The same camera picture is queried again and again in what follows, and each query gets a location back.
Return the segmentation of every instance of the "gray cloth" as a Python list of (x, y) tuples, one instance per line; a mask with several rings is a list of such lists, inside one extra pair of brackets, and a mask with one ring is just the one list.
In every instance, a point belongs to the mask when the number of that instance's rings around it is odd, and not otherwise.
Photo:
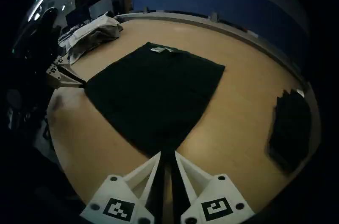
[(71, 64), (76, 62), (86, 52), (91, 51), (101, 44), (110, 42), (120, 37), (120, 25), (105, 25), (95, 28), (91, 33), (81, 38), (69, 51), (68, 58)]

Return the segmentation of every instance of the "white clamp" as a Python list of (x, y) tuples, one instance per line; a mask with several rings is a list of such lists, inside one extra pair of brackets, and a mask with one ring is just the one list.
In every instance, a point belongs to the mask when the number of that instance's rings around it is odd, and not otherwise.
[[(151, 198), (151, 191), (155, 191), (155, 195), (161, 194), (161, 207), (163, 201), (164, 170), (159, 165), (160, 158), (161, 153), (156, 154), (124, 177), (109, 175), (80, 216), (94, 224), (153, 224), (155, 216), (151, 211), (159, 202)], [(144, 191), (137, 198), (132, 189), (148, 175)], [(160, 180), (162, 187), (156, 187), (156, 179)]]
[(65, 57), (59, 55), (47, 69), (46, 73), (48, 84), (55, 89), (60, 87), (82, 88), (86, 83), (71, 69), (67, 55)]
[(180, 218), (182, 224), (237, 224), (254, 215), (226, 174), (212, 176), (177, 152), (172, 163), (172, 194), (177, 223)]

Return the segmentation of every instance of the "ceiling light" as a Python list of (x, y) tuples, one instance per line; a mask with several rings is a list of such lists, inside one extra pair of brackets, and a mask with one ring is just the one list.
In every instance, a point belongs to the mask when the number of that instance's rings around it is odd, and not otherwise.
[(39, 14), (39, 13), (36, 13), (36, 14), (35, 14), (35, 17), (34, 17), (34, 21), (36, 21), (39, 17), (40, 17), (40, 14)]

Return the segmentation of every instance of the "screw hole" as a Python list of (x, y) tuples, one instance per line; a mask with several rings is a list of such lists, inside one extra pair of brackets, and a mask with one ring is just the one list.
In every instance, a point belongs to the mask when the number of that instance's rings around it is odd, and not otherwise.
[(236, 209), (237, 210), (241, 210), (241, 209), (243, 209), (245, 207), (245, 205), (243, 204), (243, 203), (238, 203), (238, 204), (236, 204)]
[(189, 217), (185, 220), (186, 224), (196, 224), (197, 223), (197, 219), (193, 218), (193, 217)]
[(100, 209), (100, 206), (98, 204), (91, 204), (91, 209), (94, 211), (98, 211)]

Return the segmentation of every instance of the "pile of clothes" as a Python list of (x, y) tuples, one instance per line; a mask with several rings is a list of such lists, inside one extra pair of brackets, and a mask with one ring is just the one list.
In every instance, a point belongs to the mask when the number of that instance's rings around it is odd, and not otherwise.
[(284, 91), (277, 98), (268, 153), (285, 172), (294, 171), (307, 156), (311, 123), (311, 111), (302, 94)]
[(118, 21), (106, 14), (75, 30), (66, 40), (59, 45), (66, 48), (71, 64), (75, 63), (82, 55), (103, 43), (120, 37), (123, 28)]

